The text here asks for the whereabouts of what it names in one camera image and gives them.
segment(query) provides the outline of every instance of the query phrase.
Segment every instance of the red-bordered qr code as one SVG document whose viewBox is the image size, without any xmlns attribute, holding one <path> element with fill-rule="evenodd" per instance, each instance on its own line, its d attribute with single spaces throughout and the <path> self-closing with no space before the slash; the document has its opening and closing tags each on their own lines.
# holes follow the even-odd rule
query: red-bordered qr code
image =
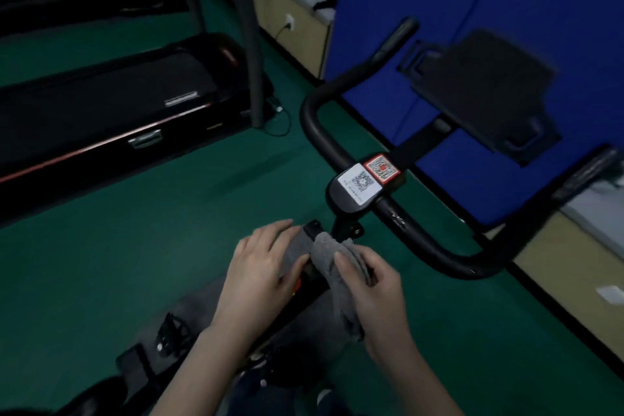
<svg viewBox="0 0 624 416">
<path fill-rule="evenodd" d="M 364 163 L 364 166 L 368 171 L 377 177 L 381 184 L 386 184 L 394 176 L 400 175 L 399 171 L 388 159 L 383 155 L 377 155 L 372 160 Z"/>
</svg>

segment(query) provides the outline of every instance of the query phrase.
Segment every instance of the hand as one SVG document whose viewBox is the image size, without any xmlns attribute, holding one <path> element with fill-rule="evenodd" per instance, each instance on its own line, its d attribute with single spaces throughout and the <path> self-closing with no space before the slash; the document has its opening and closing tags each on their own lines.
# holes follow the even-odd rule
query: hand
<svg viewBox="0 0 624 416">
<path fill-rule="evenodd" d="M 286 249 L 299 233 L 292 220 L 256 229 L 240 240 L 230 262 L 211 327 L 227 328 L 245 351 L 275 320 L 293 295 L 309 255 L 300 257 L 280 279 Z"/>
<path fill-rule="evenodd" d="M 336 253 L 334 261 L 349 287 L 357 316 L 364 328 L 364 343 L 370 357 L 382 367 L 414 347 L 410 335 L 401 275 L 369 247 L 356 245 L 373 271 L 373 286 L 367 286 L 351 262 Z"/>
</svg>

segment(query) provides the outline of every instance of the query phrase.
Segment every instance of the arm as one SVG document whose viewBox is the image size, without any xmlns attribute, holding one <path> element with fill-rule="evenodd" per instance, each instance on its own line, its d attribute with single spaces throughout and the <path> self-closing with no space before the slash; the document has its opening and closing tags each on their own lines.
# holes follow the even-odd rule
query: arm
<svg viewBox="0 0 624 416">
<path fill-rule="evenodd" d="M 337 254 L 335 261 L 353 295 L 370 357 L 384 372 L 410 415 L 463 415 L 412 340 L 401 275 L 370 248 L 358 246 L 358 249 L 373 270 L 374 286 L 366 286 L 347 258 Z"/>
<path fill-rule="evenodd" d="M 213 415 L 238 364 L 292 296 L 308 260 L 304 255 L 280 279 L 286 249 L 300 228 L 280 221 L 238 243 L 211 325 L 195 342 L 152 416 Z"/>
</svg>

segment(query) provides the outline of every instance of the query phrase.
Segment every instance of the power cord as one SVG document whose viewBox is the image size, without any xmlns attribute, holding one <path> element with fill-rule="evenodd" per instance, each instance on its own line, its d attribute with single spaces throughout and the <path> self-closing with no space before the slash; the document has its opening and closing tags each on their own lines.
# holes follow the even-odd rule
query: power cord
<svg viewBox="0 0 624 416">
<path fill-rule="evenodd" d="M 277 40 L 277 37 L 278 37 L 279 35 L 281 35 L 281 33 L 282 33 L 284 30 L 286 30 L 286 29 L 289 29 L 289 30 L 290 30 L 290 27 L 291 27 L 290 22 L 288 22 L 288 23 L 287 23 L 287 24 L 285 24 L 283 27 L 281 27 L 281 28 L 279 29 L 279 31 L 277 32 L 277 34 L 275 35 L 275 39 Z"/>
<path fill-rule="evenodd" d="M 267 99 L 267 102 L 269 102 L 271 107 L 273 107 L 273 110 L 275 111 L 276 114 L 279 114 L 281 112 L 284 112 L 286 114 L 286 118 L 288 119 L 288 127 L 286 128 L 286 131 L 284 133 L 272 133 L 267 130 L 267 126 L 265 125 L 263 129 L 264 132 L 268 136 L 271 136 L 271 137 L 285 137 L 286 135 L 290 133 L 290 128 L 292 127 L 292 124 L 293 124 L 292 119 L 290 118 L 290 112 L 281 104 L 280 100 L 275 96 L 269 97 Z"/>
</svg>

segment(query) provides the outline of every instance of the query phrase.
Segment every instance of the qr code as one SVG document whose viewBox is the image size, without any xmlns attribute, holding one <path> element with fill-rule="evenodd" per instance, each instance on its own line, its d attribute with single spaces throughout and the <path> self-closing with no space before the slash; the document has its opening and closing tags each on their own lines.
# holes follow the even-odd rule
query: qr code
<svg viewBox="0 0 624 416">
<path fill-rule="evenodd" d="M 368 174 L 368 171 L 362 171 L 359 175 L 354 176 L 351 182 L 356 185 L 360 192 L 364 192 L 371 184 L 375 183 L 375 180 Z"/>
<path fill-rule="evenodd" d="M 366 168 L 377 176 L 382 183 L 386 183 L 395 175 L 398 175 L 401 171 L 396 169 L 392 163 L 386 160 L 386 157 L 379 155 L 366 163 Z"/>
</svg>

